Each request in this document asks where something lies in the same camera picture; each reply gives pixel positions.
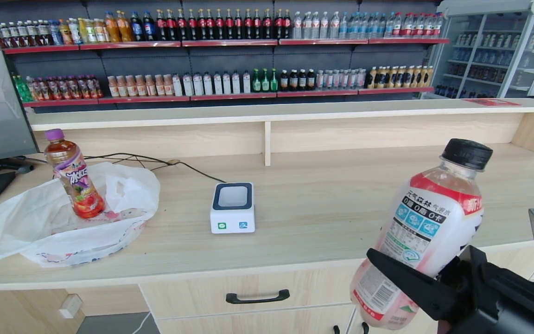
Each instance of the purple bottle cap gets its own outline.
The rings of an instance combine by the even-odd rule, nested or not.
[[[44,136],[48,141],[60,140],[65,138],[63,135],[63,130],[61,129],[50,129],[44,132]]]

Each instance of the wall outlet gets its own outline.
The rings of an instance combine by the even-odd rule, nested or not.
[[[78,295],[68,295],[59,311],[66,319],[73,319],[80,310],[82,301]]]

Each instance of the green glass bottle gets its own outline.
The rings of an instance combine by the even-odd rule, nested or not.
[[[267,69],[263,68],[263,80],[261,81],[263,91],[269,91],[269,79],[267,78]]]
[[[261,81],[259,80],[258,68],[255,68],[254,70],[253,91],[261,91]]]
[[[270,82],[270,85],[271,85],[271,91],[277,91],[277,77],[276,77],[276,74],[275,74],[275,68],[272,68],[271,69],[271,82]]]

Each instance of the white plastic bag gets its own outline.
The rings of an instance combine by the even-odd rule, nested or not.
[[[140,167],[109,162],[88,166],[106,200],[104,212],[74,214],[60,180],[50,180],[0,204],[0,258],[20,252],[42,267],[87,263],[136,239],[159,204],[159,182]]]

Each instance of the red sign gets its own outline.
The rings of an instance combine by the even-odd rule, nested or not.
[[[500,99],[464,99],[464,100],[477,103],[477,104],[482,104],[487,107],[521,106],[521,104],[504,101]]]

